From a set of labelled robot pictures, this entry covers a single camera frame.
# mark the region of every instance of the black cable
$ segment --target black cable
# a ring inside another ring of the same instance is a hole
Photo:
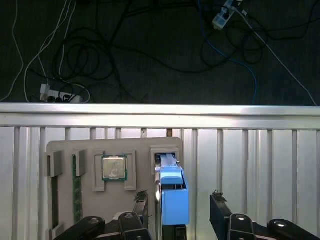
[[[124,11],[123,11],[123,13],[121,14],[120,20],[119,20],[119,22],[117,23],[116,28],[115,28],[115,30],[114,30],[114,32],[113,32],[113,34],[112,34],[112,37],[110,38],[110,41],[109,41],[109,43],[108,43],[110,46],[113,44],[113,42],[114,42],[114,40],[115,40],[115,38],[116,38],[119,30],[120,30],[120,27],[121,27],[122,23],[124,22],[124,20],[125,20],[125,18],[126,18],[126,15],[127,15],[128,11],[129,11],[129,9],[130,9],[130,7],[131,7],[131,4],[133,3],[133,1],[134,1],[134,0],[129,0],[128,3],[127,3],[127,5],[125,6]]]
[[[281,28],[281,29],[276,29],[276,30],[266,30],[266,28],[255,18],[253,17],[252,15],[248,14],[247,17],[252,19],[253,21],[255,21],[260,27],[261,27],[261,30],[263,32],[265,32],[267,34],[267,36],[274,40],[274,41],[285,41],[285,40],[299,40],[299,39],[302,39],[306,36],[308,30],[309,30],[309,27],[310,27],[310,24],[311,23],[314,23],[315,21],[318,21],[320,18],[316,19],[316,20],[311,20],[312,19],[312,16],[313,16],[313,13],[314,13],[314,10],[315,10],[315,7],[317,6],[317,4],[320,3],[320,0],[316,0],[314,2],[314,4],[312,5],[311,7],[311,10],[310,10],[310,14],[309,14],[309,17],[308,17],[308,22],[307,23],[304,23],[304,24],[300,24],[298,26],[294,26],[294,27],[287,27],[287,28]],[[270,35],[269,32],[275,32],[275,31],[282,31],[282,30],[290,30],[290,29],[294,29],[294,28],[299,28],[299,27],[302,27],[302,26],[305,26],[305,29],[302,33],[302,35],[300,36],[287,36],[287,37],[274,37],[272,35]]]

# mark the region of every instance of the vertical bar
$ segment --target vertical bar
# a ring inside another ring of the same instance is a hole
[[[18,240],[18,200],[19,200],[19,156],[20,156],[20,128],[14,129],[13,156],[13,189],[12,189],[12,240]]]
[[[297,224],[317,235],[317,131],[297,132]]]
[[[187,239],[197,239],[198,130],[183,130],[184,172],[189,182],[190,225]]]
[[[31,129],[29,127],[20,128],[19,142],[19,158],[18,158],[18,199],[17,208],[19,214],[17,216],[17,239],[29,237],[28,218],[30,215],[29,209],[29,191],[30,182],[30,151],[31,151]]]
[[[216,168],[216,184],[219,192],[224,191],[224,131],[217,131],[217,168]]]
[[[115,128],[108,128],[106,139],[115,139],[115,138],[116,138],[116,129]]]
[[[249,130],[247,139],[247,214],[252,220],[258,218],[258,131]]]
[[[147,130],[148,138],[164,138],[167,136],[166,129],[148,129]]]
[[[90,140],[96,140],[97,139],[97,129],[95,127],[90,128]]]
[[[121,128],[116,128],[115,129],[115,138],[116,139],[122,139],[122,129]]]
[[[292,131],[273,131],[273,212],[275,219],[292,221]]]
[[[242,210],[244,214],[248,214],[248,130],[242,131],[242,162]]]
[[[200,129],[198,131],[197,166],[197,225],[196,235],[201,239],[212,239],[215,231],[209,222],[210,195],[217,189],[218,131]]]
[[[47,145],[51,141],[63,141],[63,140],[70,140],[70,128],[54,128],[48,127],[43,132],[44,137],[44,150],[47,151]],[[42,200],[40,204],[42,208],[40,208],[42,224],[39,226],[39,231],[41,231],[41,238],[42,240],[46,240],[46,231],[50,228],[49,226],[49,211],[48,211],[48,177],[43,176],[42,181],[43,184],[41,185],[41,195],[39,199]]]
[[[148,130],[146,128],[141,128],[141,136],[142,139],[145,139],[148,137]]]
[[[15,161],[15,128],[0,127],[0,226],[1,238],[16,240],[14,238],[15,230],[15,211],[16,206],[13,204],[14,197],[14,161]]]
[[[141,137],[140,128],[122,128],[121,139],[139,139]]]
[[[292,222],[298,224],[298,132],[292,131]]]
[[[230,210],[244,212],[243,131],[223,131],[223,192]]]
[[[320,131],[316,132],[316,189],[317,189],[317,235],[320,237]]]
[[[40,159],[42,151],[41,129],[38,127],[31,128],[30,133],[30,166],[28,171],[28,196],[27,196],[27,217],[25,225],[29,231],[26,234],[26,240],[35,240],[38,237],[38,212],[39,212],[39,176],[40,176]]]
[[[46,129],[44,127],[40,128],[40,146],[39,146],[39,176],[38,176],[38,180],[39,180],[39,193],[38,193],[38,203],[39,203],[39,206],[38,206],[38,223],[37,223],[37,226],[38,226],[38,229],[37,229],[37,238],[35,239],[38,239],[38,240],[41,240],[43,239],[42,238],[42,234],[43,232],[45,231],[44,230],[44,215],[42,213],[42,210],[46,207],[45,205],[45,202],[44,202],[44,196],[45,196],[45,193],[43,192],[44,189],[45,189],[45,186],[44,184],[47,184],[45,183],[45,178],[46,176],[44,175],[44,153],[46,152]]]
[[[70,140],[89,140],[90,128],[71,128]]]
[[[181,130],[181,129],[172,129],[172,137],[182,139],[182,132],[183,132],[183,130]]]
[[[272,164],[272,151],[268,152],[268,131],[267,130],[258,130],[256,136],[256,170],[257,170],[257,196],[256,196],[256,218],[258,224],[262,226],[267,226],[268,214],[269,214],[269,200],[271,201],[270,205],[272,206],[272,196],[269,196],[269,184],[270,180],[272,181],[272,174],[269,174],[269,165]],[[272,182],[270,185],[270,194],[272,195]]]
[[[66,127],[64,130],[64,140],[70,141],[71,140],[71,128]]]
[[[268,212],[267,220],[272,220],[274,211],[274,132],[269,130],[267,132],[267,159],[268,159],[268,188],[267,188],[267,201]]]
[[[108,129],[107,128],[96,128],[95,129],[95,139],[108,139]]]

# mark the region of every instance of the blue connector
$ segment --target blue connector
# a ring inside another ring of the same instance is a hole
[[[182,168],[172,153],[160,154],[160,182],[162,185],[182,185]]]
[[[172,188],[161,191],[162,225],[187,225],[190,223],[189,185],[184,170],[172,153],[160,154],[160,182]]]

